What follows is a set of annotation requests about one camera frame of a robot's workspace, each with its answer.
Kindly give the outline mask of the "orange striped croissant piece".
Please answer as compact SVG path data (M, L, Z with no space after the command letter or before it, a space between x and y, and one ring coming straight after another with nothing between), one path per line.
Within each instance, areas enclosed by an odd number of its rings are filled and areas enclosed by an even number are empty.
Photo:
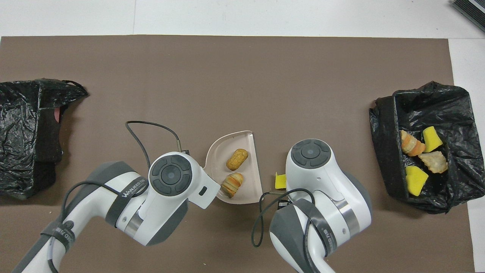
M235 172L227 175L221 185L222 192L229 198L234 197L244 181L241 173Z

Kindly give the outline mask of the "brown table mat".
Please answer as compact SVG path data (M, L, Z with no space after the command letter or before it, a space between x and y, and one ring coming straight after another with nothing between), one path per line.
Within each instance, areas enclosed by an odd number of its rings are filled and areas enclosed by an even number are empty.
M261 184L272 190L286 155L326 141L369 191L369 228L327 258L341 273L472 272L465 204L430 215L386 193L371 141L374 100L430 81L453 85L445 39L229 36L3 37L0 82L73 80L89 96L65 112L64 155L49 189L0 196L0 273L11 273L59 214L64 194L100 164L147 174L128 120L164 124L199 164L223 135L250 130Z

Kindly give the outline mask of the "beige plastic dustpan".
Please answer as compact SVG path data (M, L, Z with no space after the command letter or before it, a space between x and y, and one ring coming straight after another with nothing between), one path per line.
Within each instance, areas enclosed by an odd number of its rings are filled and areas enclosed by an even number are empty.
M226 167L226 162L239 148L248 151L248 158L239 169L231 171ZM204 170L220 185L231 173L238 172L244 176L244 181L234 197L227 197L220 189L216 195L220 200L229 204L258 202L262 194L262 186L252 131L235 132L216 140L208 149Z

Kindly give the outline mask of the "black trash bag bin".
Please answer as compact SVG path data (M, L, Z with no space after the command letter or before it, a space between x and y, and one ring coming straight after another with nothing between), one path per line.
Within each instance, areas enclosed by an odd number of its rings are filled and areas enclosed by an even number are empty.
M371 139L388 195L431 214L485 196L485 165L469 93L454 85L430 82L396 91L369 109ZM418 156L402 152L400 130L424 143L423 130L434 126L448 169L432 173ZM407 189L405 167L429 175L419 196Z
M54 108L61 122L67 107L87 95L68 80L0 82L0 196L26 200L55 183L63 151Z

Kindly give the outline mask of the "dark ribbed box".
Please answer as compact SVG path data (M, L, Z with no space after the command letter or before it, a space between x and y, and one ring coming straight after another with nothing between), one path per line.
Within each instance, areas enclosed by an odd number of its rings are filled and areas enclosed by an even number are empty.
M451 5L485 33L485 0L452 0Z

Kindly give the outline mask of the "brown oval bread roll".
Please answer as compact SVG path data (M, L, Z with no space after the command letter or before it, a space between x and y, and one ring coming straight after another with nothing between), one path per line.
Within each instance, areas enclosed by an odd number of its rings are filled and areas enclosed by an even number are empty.
M245 149L239 148L235 150L226 162L226 167L235 171L241 167L241 165L249 157L249 152Z

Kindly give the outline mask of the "pale striped bread piece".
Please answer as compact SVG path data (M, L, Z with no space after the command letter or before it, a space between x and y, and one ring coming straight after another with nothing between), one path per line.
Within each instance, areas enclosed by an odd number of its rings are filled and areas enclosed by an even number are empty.
M426 145L411 134L404 130L400 130L400 136L402 152L407 154L409 157L415 157L425 151Z

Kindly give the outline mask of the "pale flaky bread piece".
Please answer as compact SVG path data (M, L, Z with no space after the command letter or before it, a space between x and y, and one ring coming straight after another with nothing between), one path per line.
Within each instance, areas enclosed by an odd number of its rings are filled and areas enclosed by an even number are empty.
M432 173L444 173L448 169L446 157L441 151L422 153L418 157Z

